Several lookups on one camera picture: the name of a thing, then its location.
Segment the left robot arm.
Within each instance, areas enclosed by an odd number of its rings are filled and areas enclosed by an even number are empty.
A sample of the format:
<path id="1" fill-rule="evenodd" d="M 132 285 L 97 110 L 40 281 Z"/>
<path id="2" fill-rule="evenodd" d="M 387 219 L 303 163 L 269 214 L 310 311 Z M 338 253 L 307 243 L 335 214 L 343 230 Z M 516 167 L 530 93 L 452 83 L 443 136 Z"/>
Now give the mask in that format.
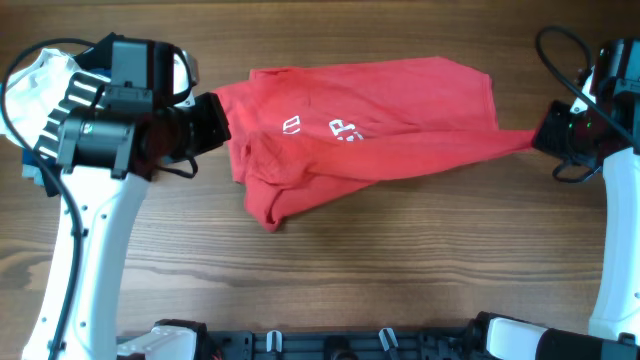
<path id="1" fill-rule="evenodd" d="M 134 222 L 158 171 L 220 147 L 230 137 L 219 98 L 194 96 L 195 61 L 165 42 L 110 35 L 69 56 L 52 39 L 27 68 L 3 79 L 9 138 L 59 196 L 59 226 L 26 359 L 205 359 L 199 322 L 162 320 L 119 343 L 116 315 Z"/>

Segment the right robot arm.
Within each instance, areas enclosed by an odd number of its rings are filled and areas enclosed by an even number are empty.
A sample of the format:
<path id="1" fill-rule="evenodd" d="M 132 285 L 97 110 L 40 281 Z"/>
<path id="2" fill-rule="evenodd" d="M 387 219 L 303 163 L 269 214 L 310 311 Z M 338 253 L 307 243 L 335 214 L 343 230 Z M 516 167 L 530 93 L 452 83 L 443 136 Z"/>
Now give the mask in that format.
<path id="1" fill-rule="evenodd" d="M 582 166 L 584 182 L 602 174 L 607 224 L 602 276 L 585 335 L 547 328 L 495 314 L 470 322 L 466 357 L 486 359 L 636 359 L 639 356 L 639 41 L 605 43 L 577 84 L 536 52 L 549 72 L 575 94 L 574 104 L 555 101 L 535 133 L 535 149 L 560 159 L 558 178 Z"/>

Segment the white black striped folded shirt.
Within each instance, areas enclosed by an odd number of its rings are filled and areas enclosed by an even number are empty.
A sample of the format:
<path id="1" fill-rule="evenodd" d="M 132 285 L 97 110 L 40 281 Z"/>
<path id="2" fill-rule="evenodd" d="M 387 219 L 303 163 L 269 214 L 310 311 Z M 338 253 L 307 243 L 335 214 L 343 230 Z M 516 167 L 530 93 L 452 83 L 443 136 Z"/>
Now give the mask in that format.
<path id="1" fill-rule="evenodd" d="M 45 48 L 34 63 L 10 76 L 9 120 L 34 150 L 56 158 L 58 126 L 74 108 L 88 107 L 110 77 L 108 70 L 83 70 L 69 54 Z"/>

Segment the blue folded shirt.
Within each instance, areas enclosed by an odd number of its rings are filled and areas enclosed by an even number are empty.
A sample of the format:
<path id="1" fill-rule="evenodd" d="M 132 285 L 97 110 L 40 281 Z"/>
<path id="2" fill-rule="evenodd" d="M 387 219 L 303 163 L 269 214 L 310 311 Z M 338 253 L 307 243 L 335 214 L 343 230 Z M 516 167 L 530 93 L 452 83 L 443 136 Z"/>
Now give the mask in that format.
<path id="1" fill-rule="evenodd" d="M 22 149 L 22 165 L 23 166 L 38 167 L 37 161 L 34 159 L 34 157 L 31 155 L 31 153 L 28 152 L 26 149 Z"/>

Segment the red printed t-shirt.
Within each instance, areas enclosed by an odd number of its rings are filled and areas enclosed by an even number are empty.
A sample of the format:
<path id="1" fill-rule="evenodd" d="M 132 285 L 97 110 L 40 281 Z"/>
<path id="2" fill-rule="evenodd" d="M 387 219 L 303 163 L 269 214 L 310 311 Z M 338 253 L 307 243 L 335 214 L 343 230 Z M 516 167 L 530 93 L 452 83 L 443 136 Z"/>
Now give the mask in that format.
<path id="1" fill-rule="evenodd" d="M 217 91 L 233 179 L 267 231 L 381 181 L 526 151 L 498 124 L 491 78 L 443 57 L 255 69 Z"/>

